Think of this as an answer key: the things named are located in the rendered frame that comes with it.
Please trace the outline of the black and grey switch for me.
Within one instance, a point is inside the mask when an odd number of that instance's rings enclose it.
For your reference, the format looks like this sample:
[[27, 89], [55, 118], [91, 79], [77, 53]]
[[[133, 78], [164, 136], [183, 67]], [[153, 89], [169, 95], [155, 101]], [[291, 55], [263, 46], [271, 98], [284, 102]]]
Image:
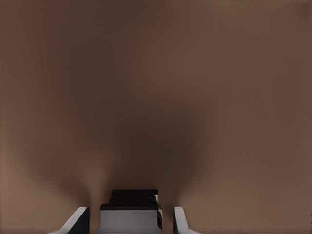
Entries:
[[157, 189], [112, 190], [96, 234], [163, 234]]

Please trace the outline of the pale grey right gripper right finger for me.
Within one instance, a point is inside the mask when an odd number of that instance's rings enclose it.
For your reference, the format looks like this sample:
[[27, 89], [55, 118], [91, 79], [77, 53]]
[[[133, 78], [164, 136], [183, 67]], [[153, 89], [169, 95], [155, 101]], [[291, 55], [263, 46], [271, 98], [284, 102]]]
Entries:
[[173, 207], [173, 233], [174, 234], [202, 234], [192, 230], [182, 207]]

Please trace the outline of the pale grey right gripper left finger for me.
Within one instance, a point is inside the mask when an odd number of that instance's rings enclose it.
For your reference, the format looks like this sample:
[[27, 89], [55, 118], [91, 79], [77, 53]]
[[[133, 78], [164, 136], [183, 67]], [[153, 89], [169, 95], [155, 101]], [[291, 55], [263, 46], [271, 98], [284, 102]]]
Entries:
[[90, 208], [79, 207], [66, 223], [57, 231], [48, 234], [89, 234]]

